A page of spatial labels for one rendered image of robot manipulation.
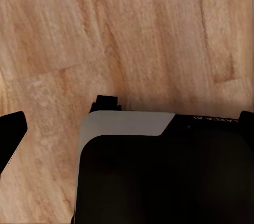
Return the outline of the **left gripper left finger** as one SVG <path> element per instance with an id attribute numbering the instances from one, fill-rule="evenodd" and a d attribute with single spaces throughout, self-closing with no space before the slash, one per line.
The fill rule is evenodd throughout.
<path id="1" fill-rule="evenodd" d="M 27 131 L 23 111 L 0 117 L 0 174 Z"/>

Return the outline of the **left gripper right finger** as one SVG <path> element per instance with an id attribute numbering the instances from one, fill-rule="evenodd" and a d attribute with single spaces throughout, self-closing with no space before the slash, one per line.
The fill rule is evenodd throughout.
<path id="1" fill-rule="evenodd" d="M 238 119 L 237 130 L 254 153 L 254 113 L 242 111 Z"/>

